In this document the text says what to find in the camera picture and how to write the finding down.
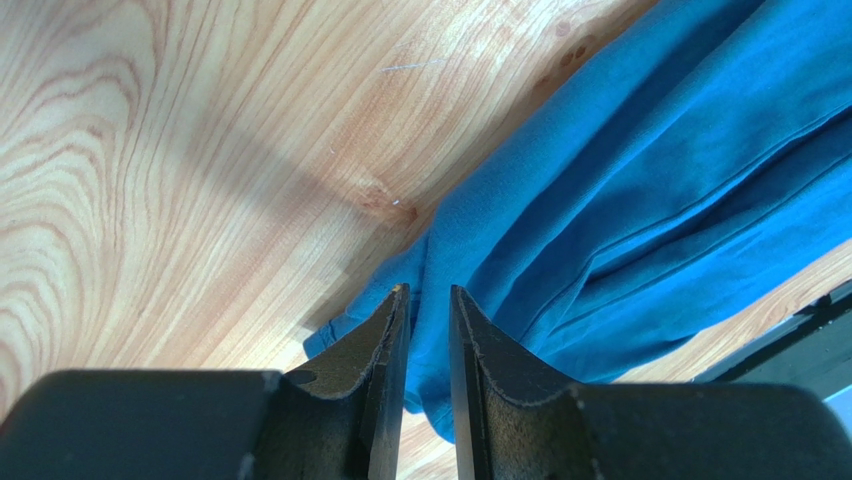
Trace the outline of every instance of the wooden floor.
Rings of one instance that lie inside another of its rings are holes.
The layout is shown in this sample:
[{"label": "wooden floor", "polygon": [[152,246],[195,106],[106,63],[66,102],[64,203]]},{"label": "wooden floor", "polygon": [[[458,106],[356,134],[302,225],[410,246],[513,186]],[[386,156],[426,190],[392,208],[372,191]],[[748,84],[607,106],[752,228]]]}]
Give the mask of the wooden floor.
[{"label": "wooden floor", "polygon": [[[67,367],[278,368],[652,0],[0,2],[0,417]],[[627,380],[852,276],[847,244]],[[451,478],[406,416],[401,477]]]}]

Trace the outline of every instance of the blue cloth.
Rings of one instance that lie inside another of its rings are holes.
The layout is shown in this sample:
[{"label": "blue cloth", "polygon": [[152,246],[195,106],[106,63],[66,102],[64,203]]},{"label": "blue cloth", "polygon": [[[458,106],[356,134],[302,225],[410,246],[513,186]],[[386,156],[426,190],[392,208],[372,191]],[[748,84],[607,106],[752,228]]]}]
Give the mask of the blue cloth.
[{"label": "blue cloth", "polygon": [[409,283],[406,407],[452,440],[450,285],[585,382],[736,314],[852,236],[850,19],[848,1],[664,0],[448,195],[308,354]]}]

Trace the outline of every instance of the scratch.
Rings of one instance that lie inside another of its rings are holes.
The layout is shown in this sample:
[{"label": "scratch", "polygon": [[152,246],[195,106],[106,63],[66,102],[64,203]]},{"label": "scratch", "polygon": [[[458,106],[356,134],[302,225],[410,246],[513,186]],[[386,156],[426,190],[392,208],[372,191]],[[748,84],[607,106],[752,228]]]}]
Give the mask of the scratch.
[{"label": "scratch", "polygon": [[385,68],[381,69],[380,71],[381,72],[393,72],[393,71],[396,71],[396,70],[411,70],[412,68],[425,67],[426,65],[432,65],[434,63],[441,63],[441,62],[444,62],[444,61],[446,61],[446,60],[443,59],[443,58],[439,58],[439,59],[436,59],[436,60],[429,60],[428,62],[423,62],[423,63],[412,63],[410,65],[396,65],[394,67],[385,67]]}]

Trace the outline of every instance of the blue shirt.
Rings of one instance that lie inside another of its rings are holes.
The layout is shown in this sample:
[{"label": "blue shirt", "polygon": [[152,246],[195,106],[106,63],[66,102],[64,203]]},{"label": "blue shirt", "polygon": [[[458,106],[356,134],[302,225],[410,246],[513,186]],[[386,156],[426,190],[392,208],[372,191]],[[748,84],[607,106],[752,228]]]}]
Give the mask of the blue shirt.
[{"label": "blue shirt", "polygon": [[305,344],[397,283],[406,407],[452,440],[450,286],[565,374],[608,382],[852,236],[852,2],[664,0],[592,58]]}]

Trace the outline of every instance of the black plastic part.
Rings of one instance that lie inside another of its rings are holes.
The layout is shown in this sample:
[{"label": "black plastic part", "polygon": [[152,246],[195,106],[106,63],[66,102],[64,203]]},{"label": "black plastic part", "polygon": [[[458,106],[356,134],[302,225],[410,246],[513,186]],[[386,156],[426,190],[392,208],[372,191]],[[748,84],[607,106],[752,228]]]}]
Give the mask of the black plastic part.
[{"label": "black plastic part", "polygon": [[696,377],[795,385],[828,398],[852,385],[852,283]]},{"label": "black plastic part", "polygon": [[0,427],[0,479],[396,476],[409,293],[296,370],[65,371]]},{"label": "black plastic part", "polygon": [[852,478],[852,445],[809,392],[580,384],[500,331],[464,289],[451,301],[462,480]]}]

